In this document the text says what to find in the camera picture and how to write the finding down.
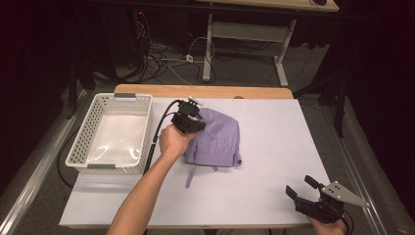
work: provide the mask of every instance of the purple towel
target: purple towel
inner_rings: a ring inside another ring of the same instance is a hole
[[[189,143],[184,153],[186,161],[195,165],[228,167],[241,165],[238,122],[207,108],[201,108],[199,116],[207,126]],[[195,170],[189,176],[187,186],[190,186]]]

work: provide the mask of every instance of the white plastic basket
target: white plastic basket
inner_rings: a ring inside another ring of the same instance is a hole
[[[100,93],[94,97],[66,160],[80,172],[143,173],[153,97]]]

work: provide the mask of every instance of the hand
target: hand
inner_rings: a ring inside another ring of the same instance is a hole
[[[317,235],[345,235],[346,234],[346,225],[342,222],[341,219],[337,220],[334,223],[322,223],[315,218],[307,217],[311,222],[312,226],[315,229]]]
[[[168,125],[161,131],[161,153],[178,158],[186,152],[190,141],[196,137],[196,133],[182,134],[174,125]]]

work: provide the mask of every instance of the human arm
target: human arm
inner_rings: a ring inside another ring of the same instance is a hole
[[[182,135],[173,125],[161,131],[161,156],[125,198],[108,231],[109,235],[144,233],[165,176],[195,136],[195,133]]]
[[[316,235],[346,235],[346,225],[341,219],[334,223],[322,223],[315,218],[307,217],[314,227]]]

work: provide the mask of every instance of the plug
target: plug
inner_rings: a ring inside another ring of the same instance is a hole
[[[193,63],[193,56],[186,55],[186,61],[189,62],[189,63]]]

